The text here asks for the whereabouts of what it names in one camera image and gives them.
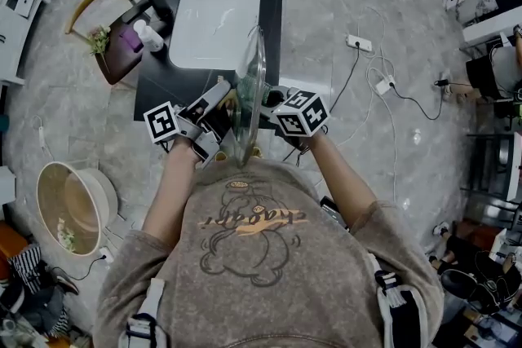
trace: small plant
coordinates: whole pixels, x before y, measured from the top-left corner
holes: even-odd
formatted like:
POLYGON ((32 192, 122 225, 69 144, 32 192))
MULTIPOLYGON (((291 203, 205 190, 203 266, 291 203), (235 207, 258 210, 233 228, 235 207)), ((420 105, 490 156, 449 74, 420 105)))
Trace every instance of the small plant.
POLYGON ((89 43, 91 44, 91 54, 103 55, 108 45, 108 33, 111 31, 110 28, 104 28, 99 26, 92 29, 87 36, 89 43))

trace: marble floor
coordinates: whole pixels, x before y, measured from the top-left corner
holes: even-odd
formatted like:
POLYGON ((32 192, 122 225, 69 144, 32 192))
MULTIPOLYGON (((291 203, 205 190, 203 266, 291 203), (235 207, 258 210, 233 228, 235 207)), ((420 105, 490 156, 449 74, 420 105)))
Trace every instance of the marble floor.
MULTIPOLYGON (((122 237, 143 221, 161 176, 163 151, 151 144, 144 123, 132 120, 135 91, 111 88, 86 46, 64 35, 64 26, 80 0, 51 1, 42 9, 26 48, 20 70, 26 84, 10 87, 7 93, 11 128, 3 159, 17 177, 14 219, 25 232, 33 233, 50 264, 83 275, 95 257, 66 254, 48 236, 38 216, 36 182, 51 155, 39 146, 38 122, 33 117, 41 117, 56 160, 88 159, 113 182, 121 217, 105 234, 106 245, 114 253, 122 237)), ((398 91, 418 99, 429 115, 439 108, 434 80, 443 71, 453 77, 465 72, 467 57, 458 50, 461 28, 445 13, 441 0, 284 0, 281 82, 311 86, 332 104, 356 59, 356 52, 346 45, 347 33, 357 32, 382 47, 393 63, 398 91), (378 11, 383 21, 364 7, 378 11)), ((396 203, 428 248, 433 244, 434 224, 462 215, 465 196, 459 185, 468 160, 464 135, 474 129, 475 109, 444 103, 440 118, 429 121, 414 104, 388 92, 384 99, 393 128, 381 99, 375 96, 369 107, 368 67, 381 68, 381 60, 370 63, 365 56, 359 58, 333 110, 329 136, 341 144, 343 155, 381 199, 394 198, 395 172, 396 203), (415 130, 420 142, 414 141, 415 130)), ((387 71, 392 72, 390 64, 387 71)), ((374 82, 375 71, 369 73, 374 82)), ((276 160, 290 150, 269 131, 259 134, 259 143, 265 156, 276 160)), ((294 164, 296 156, 288 162, 294 164)), ((328 194, 310 155, 301 158, 300 167, 320 196, 328 194)), ((73 320, 85 329, 91 327, 105 272, 104 262, 96 263, 91 275, 77 283, 81 295, 67 299, 73 320)))

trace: white sink basin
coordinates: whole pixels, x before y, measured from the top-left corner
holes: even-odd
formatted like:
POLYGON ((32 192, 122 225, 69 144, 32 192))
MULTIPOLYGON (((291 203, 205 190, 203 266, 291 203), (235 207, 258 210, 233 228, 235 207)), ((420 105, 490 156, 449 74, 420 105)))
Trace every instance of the white sink basin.
POLYGON ((179 68, 236 70, 260 0, 179 0, 169 58, 179 68))

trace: gray t-shirt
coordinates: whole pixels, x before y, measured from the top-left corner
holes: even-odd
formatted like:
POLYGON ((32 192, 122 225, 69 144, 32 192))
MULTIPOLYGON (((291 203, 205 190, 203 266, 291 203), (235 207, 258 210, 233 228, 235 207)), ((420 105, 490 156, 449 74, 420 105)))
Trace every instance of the gray t-shirt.
POLYGON ((174 250, 142 231, 125 238, 100 294, 95 346, 117 346, 157 277, 171 347, 381 347, 368 251, 421 293, 433 338, 442 289, 394 205, 376 202, 348 233, 292 167, 215 163, 197 175, 174 250))

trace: white cube with marker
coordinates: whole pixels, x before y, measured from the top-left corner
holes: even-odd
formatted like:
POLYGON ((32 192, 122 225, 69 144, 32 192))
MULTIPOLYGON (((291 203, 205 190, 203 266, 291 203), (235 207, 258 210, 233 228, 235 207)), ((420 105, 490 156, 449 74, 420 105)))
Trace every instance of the white cube with marker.
POLYGON ((330 118, 322 98, 311 91, 300 90, 272 114, 286 136, 313 136, 330 118))

